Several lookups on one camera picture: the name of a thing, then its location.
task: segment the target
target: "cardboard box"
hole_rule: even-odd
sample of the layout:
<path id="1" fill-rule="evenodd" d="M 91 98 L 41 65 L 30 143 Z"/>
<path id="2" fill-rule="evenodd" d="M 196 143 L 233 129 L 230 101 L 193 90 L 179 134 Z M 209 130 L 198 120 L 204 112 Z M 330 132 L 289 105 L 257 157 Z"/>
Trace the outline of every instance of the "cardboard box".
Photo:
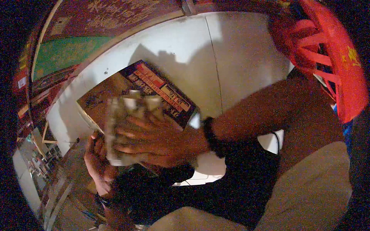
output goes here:
<path id="1" fill-rule="evenodd" d="M 92 129 L 104 131 L 107 99 L 139 90 L 144 95 L 160 95 L 164 113 L 185 128 L 197 106 L 158 69 L 140 60 L 110 76 L 78 101 L 80 113 Z"/>

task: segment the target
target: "black wristband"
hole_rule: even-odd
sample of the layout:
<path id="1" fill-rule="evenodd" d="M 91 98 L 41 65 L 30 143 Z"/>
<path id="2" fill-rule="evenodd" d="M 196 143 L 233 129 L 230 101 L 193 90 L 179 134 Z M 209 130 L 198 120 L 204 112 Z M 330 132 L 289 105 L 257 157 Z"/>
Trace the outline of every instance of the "black wristband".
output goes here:
<path id="1" fill-rule="evenodd" d="M 95 201 L 103 204 L 105 207 L 110 208 L 112 206 L 112 201 L 108 198 L 103 198 L 98 193 L 95 194 Z"/>
<path id="2" fill-rule="evenodd" d="M 223 158 L 224 157 L 224 154 L 222 151 L 223 142 L 221 140 L 218 140 L 216 135 L 213 133 L 212 122 L 213 122 L 212 117 L 208 117 L 203 121 L 204 135 L 207 139 L 209 149 L 215 152 L 219 158 Z"/>

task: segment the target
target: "wooden frame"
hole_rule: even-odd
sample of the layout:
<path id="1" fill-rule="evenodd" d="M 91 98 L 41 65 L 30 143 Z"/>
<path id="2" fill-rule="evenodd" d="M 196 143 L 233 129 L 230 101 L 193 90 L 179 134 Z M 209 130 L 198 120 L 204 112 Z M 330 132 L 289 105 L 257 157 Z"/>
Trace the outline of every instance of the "wooden frame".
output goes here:
<path id="1" fill-rule="evenodd" d="M 58 143 L 58 141 L 55 141 L 55 140 L 45 140 L 46 130 L 48 127 L 49 127 L 49 121 L 46 121 L 42 142 L 43 143 Z"/>

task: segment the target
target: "black cable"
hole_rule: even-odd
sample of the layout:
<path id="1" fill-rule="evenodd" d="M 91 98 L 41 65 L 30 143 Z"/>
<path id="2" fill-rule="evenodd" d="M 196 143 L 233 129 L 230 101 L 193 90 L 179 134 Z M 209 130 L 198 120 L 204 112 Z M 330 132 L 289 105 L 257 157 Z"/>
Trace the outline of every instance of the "black cable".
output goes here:
<path id="1" fill-rule="evenodd" d="M 279 152 L 280 152 L 280 142 L 279 142 L 279 137 L 278 135 L 276 134 L 276 132 L 272 132 L 272 134 L 274 134 L 276 136 L 276 140 L 277 140 L 277 154 L 279 155 Z"/>

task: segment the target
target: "green board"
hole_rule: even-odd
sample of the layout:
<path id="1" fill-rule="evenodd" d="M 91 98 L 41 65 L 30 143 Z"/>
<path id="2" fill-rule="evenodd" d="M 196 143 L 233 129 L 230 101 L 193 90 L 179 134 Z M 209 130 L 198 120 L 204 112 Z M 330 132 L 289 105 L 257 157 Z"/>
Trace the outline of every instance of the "green board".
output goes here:
<path id="1" fill-rule="evenodd" d="M 82 63 L 111 37 L 71 37 L 43 43 L 38 52 L 33 82 L 55 71 Z"/>

